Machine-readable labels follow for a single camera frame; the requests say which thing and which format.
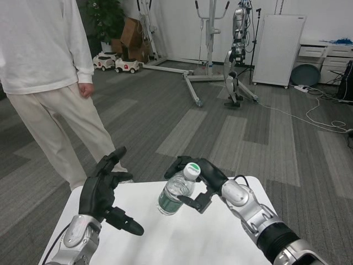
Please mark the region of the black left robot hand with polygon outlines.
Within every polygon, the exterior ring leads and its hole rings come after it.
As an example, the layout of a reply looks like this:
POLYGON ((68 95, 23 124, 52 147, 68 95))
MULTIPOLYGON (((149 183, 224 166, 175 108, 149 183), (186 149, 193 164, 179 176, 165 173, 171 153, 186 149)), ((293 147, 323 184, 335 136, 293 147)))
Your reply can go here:
POLYGON ((79 214, 89 215, 98 222, 106 221, 118 230, 125 230, 133 235, 142 236, 144 228, 125 211, 113 207, 115 188, 119 183, 133 179, 127 172, 113 172, 114 167, 126 154, 125 146, 105 155, 97 164, 92 176, 83 185, 79 200, 79 214))

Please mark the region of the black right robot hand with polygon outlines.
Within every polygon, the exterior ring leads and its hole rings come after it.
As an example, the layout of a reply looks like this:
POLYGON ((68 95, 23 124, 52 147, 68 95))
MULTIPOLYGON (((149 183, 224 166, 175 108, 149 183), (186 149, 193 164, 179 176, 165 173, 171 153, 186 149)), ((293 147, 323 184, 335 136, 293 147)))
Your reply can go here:
POLYGON ((211 198, 217 194, 221 196, 222 186, 228 181, 224 173, 205 158, 192 158, 190 156, 178 156, 164 174, 165 179, 170 179, 172 176, 181 171, 190 162, 195 162, 201 168, 201 173, 197 177, 197 182, 204 182, 207 186, 205 193, 200 193, 196 199, 191 199, 190 196, 177 195, 176 197, 184 204, 196 209, 200 214, 211 204, 211 198))

